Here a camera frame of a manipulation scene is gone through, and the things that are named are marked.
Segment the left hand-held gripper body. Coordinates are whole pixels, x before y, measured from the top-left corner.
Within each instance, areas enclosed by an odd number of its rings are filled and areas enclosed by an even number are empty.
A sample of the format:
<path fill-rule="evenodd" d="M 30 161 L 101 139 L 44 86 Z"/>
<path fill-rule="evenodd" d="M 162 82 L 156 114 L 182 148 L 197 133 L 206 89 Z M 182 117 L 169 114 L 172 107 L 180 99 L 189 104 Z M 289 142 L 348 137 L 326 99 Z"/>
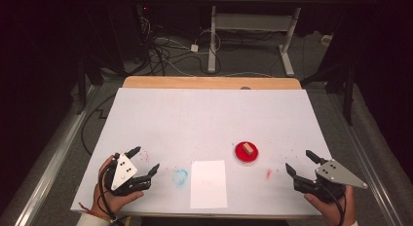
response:
<path fill-rule="evenodd" d="M 134 154 L 116 154 L 104 176 L 104 187 L 115 196 L 127 196 L 151 187 L 152 174 L 135 177 L 137 168 L 131 161 Z"/>

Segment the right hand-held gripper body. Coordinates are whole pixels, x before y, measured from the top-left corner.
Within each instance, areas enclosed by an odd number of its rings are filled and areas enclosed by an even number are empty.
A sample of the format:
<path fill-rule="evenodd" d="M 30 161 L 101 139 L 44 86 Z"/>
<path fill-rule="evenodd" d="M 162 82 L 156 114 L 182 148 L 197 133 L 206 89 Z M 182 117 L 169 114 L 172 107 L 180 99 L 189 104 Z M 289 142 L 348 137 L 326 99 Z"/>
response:
<path fill-rule="evenodd" d="M 304 194 L 313 194 L 324 203 L 333 203 L 345 196 L 347 185 L 362 189 L 368 188 L 365 181 L 335 160 L 327 161 L 315 169 L 315 174 L 315 180 L 302 176 L 301 181 L 293 180 L 294 190 Z"/>

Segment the round red ink pad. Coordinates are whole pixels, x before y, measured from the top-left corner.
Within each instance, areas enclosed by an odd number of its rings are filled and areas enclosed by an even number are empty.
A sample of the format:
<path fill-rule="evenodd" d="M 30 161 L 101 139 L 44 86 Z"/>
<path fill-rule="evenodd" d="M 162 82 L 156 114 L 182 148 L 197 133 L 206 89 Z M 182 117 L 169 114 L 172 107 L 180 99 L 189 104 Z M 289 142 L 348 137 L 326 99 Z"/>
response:
<path fill-rule="evenodd" d="M 253 149 L 253 153 L 251 155 L 247 155 L 243 150 L 243 144 L 246 142 Z M 235 147 L 235 156 L 243 164 L 252 164 L 257 160 L 259 156 L 259 150 L 253 143 L 249 141 L 242 141 Z"/>

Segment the metal floor rail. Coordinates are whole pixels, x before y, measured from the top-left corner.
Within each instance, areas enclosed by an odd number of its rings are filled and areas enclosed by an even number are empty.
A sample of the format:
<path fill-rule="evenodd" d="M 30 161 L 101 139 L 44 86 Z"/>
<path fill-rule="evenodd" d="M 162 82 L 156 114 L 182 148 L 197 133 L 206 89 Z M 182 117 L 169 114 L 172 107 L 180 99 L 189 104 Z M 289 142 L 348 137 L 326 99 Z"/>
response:
<path fill-rule="evenodd" d="M 352 152 L 374 197 L 372 204 L 384 217 L 379 225 L 407 226 L 409 207 L 404 203 L 410 198 L 410 180 L 379 132 L 363 99 L 353 103 L 350 125 L 343 114 L 341 97 L 331 94 L 329 98 L 352 141 Z"/>
<path fill-rule="evenodd" d="M 47 199 L 70 146 L 78 130 L 81 128 L 99 90 L 100 87 L 98 86 L 90 86 L 87 89 L 86 103 L 82 107 L 75 106 L 60 124 L 60 127 L 57 129 L 57 136 L 53 138 L 52 156 L 48 159 L 43 158 L 43 161 L 46 162 L 47 165 L 42 171 L 35 188 L 20 212 L 14 226 L 31 226 L 42 204 Z"/>

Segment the white-legged desk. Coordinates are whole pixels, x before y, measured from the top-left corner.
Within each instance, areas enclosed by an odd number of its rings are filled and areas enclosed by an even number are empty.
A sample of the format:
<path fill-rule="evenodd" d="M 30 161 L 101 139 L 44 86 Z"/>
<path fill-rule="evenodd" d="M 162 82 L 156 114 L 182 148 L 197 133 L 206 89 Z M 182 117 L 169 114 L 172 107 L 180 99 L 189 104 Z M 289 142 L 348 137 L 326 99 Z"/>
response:
<path fill-rule="evenodd" d="M 220 13 L 217 11 L 217 6 L 212 5 L 210 29 L 208 30 L 210 33 L 210 41 L 208 48 L 207 72 L 217 72 L 217 51 L 221 44 L 221 40 L 216 33 L 217 30 L 271 31 L 284 32 L 286 34 L 284 43 L 278 45 L 278 51 L 286 76 L 293 77 L 294 70 L 288 56 L 288 49 L 296 24 L 299 20 L 300 12 L 301 6 L 296 6 L 291 15 L 254 15 L 250 12 L 241 12 L 240 14 Z"/>

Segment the person's left hand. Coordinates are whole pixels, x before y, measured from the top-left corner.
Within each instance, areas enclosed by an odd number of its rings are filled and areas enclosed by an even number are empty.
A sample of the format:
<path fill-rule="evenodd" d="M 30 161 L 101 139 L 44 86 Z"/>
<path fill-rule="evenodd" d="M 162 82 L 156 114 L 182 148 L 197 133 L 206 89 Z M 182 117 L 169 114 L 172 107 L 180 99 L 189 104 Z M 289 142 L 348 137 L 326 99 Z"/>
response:
<path fill-rule="evenodd" d="M 106 172 L 106 167 L 111 163 L 112 157 L 106 159 L 98 172 L 98 182 L 94 188 L 93 205 L 90 212 L 93 215 L 110 219 L 112 215 L 117 214 L 125 205 L 136 201 L 144 196 L 141 191 L 133 192 L 127 196 L 114 196 L 105 189 L 103 177 Z"/>

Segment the white paper sheet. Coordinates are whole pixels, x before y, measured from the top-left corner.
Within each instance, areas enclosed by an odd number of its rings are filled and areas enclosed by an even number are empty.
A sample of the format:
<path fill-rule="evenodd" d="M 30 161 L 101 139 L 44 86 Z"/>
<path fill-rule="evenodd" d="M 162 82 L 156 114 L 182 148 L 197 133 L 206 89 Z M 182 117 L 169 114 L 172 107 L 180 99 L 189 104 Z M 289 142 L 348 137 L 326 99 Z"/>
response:
<path fill-rule="evenodd" d="M 194 161 L 191 166 L 190 208 L 227 206 L 225 162 Z"/>

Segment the person's right hand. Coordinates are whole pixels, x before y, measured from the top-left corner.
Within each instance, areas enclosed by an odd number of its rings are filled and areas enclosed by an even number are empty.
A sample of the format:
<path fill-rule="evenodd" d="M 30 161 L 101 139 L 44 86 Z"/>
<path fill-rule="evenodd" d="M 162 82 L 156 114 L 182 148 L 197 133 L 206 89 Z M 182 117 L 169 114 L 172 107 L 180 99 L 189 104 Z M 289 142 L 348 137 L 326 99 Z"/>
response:
<path fill-rule="evenodd" d="M 357 222 L 356 202 L 352 186 L 346 186 L 345 196 L 338 201 L 344 212 L 344 216 L 341 216 L 340 210 L 335 204 L 326 204 L 310 193 L 305 194 L 304 198 L 321 213 L 327 226 L 355 226 Z"/>

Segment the black stand leg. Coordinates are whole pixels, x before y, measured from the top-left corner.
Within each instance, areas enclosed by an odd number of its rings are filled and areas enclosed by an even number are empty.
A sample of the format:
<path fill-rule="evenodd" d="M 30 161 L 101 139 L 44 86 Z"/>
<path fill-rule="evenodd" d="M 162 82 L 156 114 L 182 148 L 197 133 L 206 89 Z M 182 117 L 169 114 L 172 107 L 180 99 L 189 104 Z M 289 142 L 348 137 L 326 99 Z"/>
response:
<path fill-rule="evenodd" d="M 84 60 L 82 57 L 79 58 L 77 64 L 78 71 L 78 96 L 79 96 L 79 106 L 77 114 L 80 115 L 86 105 L 86 80 L 85 80 L 85 71 L 84 71 Z"/>
<path fill-rule="evenodd" d="M 352 104 L 353 104 L 353 84 L 354 84 L 354 68 L 350 65 L 347 70 L 347 80 L 345 84 L 345 96 L 343 105 L 343 115 L 349 126 L 352 122 Z"/>

